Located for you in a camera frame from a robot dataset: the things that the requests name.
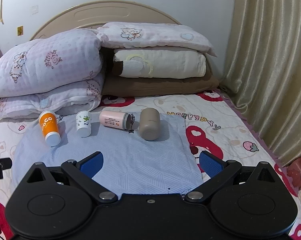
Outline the orange paper cup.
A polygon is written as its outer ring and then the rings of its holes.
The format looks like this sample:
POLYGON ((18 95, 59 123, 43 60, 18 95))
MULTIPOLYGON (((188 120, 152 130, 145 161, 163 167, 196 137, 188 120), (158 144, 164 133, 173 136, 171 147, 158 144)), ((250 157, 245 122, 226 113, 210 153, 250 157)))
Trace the orange paper cup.
POLYGON ((48 146, 57 146, 61 141, 61 137, 55 113, 53 111, 43 111, 39 116, 39 125, 48 146))

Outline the small white printed paper cup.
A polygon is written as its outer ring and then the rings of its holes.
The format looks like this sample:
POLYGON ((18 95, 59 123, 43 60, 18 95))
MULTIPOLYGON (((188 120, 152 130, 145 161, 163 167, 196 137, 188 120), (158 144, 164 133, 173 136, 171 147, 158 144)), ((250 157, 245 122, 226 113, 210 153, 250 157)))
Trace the small white printed paper cup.
POLYGON ((82 137, 88 137, 91 134, 91 116, 89 111, 80 111, 76 115, 76 131, 82 137))

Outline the beige tumbler cup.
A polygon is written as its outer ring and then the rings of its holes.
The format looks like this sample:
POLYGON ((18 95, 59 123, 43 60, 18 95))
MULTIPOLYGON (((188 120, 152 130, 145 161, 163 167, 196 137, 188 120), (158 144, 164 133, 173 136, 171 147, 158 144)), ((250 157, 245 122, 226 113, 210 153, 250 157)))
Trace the beige tumbler cup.
POLYGON ((140 114, 139 134, 147 141, 156 140, 160 134, 160 115, 155 108, 145 108, 140 114))

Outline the cartoon bear bed sheet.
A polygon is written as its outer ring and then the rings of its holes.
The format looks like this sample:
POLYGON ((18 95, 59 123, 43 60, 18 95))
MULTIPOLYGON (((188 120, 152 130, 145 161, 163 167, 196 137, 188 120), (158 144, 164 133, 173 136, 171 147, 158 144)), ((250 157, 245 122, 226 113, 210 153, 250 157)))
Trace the cartoon bear bed sheet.
MULTIPOLYGON (((271 156, 265 143, 238 116, 231 102, 218 92, 144 98, 105 96, 99 106, 93 109, 91 116, 92 121, 94 116, 97 116, 99 121, 101 111, 132 114, 135 118, 133 130, 139 133, 140 114, 145 108, 155 108, 160 117, 165 114, 184 119, 189 148, 203 181, 209 180, 210 177, 199 166, 199 155, 202 151, 208 151, 223 160, 235 159, 248 166, 265 160, 270 162, 292 197, 297 197, 290 179, 271 156)), ((13 161, 15 149, 23 134, 34 124, 38 124, 38 117, 0 119, 0 158, 10 157, 13 161)), ((10 239, 13 233, 7 225, 4 211, 16 187, 12 186, 12 170, 5 171, 3 175, 4 178, 0 180, 0 239, 10 239)))

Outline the light blue cloth mat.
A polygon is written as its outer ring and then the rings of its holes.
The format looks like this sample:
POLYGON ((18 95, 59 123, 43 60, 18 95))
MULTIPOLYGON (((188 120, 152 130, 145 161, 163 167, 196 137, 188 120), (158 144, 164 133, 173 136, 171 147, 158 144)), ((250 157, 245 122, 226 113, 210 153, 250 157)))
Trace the light blue cloth mat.
POLYGON ((80 161, 99 151, 102 160, 89 167, 92 179, 118 196, 129 194, 185 194, 201 185, 202 175, 191 154, 185 121, 180 116, 161 115, 160 136, 146 141, 138 132, 101 125, 93 117, 91 134, 82 138, 76 131, 76 117, 58 119, 60 143, 46 143, 39 124, 30 126, 18 143, 12 165, 12 186, 16 187, 36 162, 59 166, 80 161))

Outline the brown folded blanket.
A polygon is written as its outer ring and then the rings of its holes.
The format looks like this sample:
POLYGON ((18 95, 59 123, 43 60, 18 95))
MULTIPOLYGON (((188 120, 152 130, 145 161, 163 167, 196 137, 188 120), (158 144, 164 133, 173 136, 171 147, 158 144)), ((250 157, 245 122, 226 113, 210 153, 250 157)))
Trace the brown folded blanket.
POLYGON ((205 90, 213 90, 217 88, 218 85, 219 81, 212 75, 210 65, 207 63, 206 74, 203 77, 190 77, 186 79, 149 79, 108 75, 104 81, 102 95, 129 97, 196 94, 205 90))

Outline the folded pink white quilt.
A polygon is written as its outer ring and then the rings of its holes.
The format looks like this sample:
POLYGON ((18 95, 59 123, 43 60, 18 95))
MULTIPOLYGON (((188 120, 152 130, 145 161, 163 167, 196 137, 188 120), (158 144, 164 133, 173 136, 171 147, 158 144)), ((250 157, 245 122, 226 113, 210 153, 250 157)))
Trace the folded pink white quilt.
POLYGON ((96 108, 104 74, 97 34, 73 29, 29 41, 0 58, 0 119, 96 108))

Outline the beige pleated curtain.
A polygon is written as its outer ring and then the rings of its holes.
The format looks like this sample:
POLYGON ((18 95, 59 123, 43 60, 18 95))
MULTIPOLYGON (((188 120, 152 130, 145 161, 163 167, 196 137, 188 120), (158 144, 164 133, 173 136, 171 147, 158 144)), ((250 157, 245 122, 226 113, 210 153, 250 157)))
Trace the beige pleated curtain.
POLYGON ((222 84, 283 165, 301 157, 301 0, 235 0, 222 84))

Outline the cream folded blanket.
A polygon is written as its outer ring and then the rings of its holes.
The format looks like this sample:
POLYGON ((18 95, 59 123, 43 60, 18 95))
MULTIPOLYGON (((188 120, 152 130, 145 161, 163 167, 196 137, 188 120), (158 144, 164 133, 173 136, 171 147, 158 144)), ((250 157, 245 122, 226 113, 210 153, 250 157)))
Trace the cream folded blanket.
POLYGON ((186 79, 206 74, 206 57, 191 49, 154 47, 114 53, 115 72, 121 77, 186 79))

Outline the beige wooden headboard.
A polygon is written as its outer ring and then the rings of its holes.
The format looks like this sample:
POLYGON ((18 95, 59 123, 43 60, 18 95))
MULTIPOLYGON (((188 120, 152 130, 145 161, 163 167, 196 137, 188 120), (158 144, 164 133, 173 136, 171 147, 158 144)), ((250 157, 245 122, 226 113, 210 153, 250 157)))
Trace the beige wooden headboard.
POLYGON ((180 23, 169 14, 145 4, 120 0, 95 1, 76 5, 54 16, 36 31, 31 40, 70 29, 96 29, 108 22, 180 23))

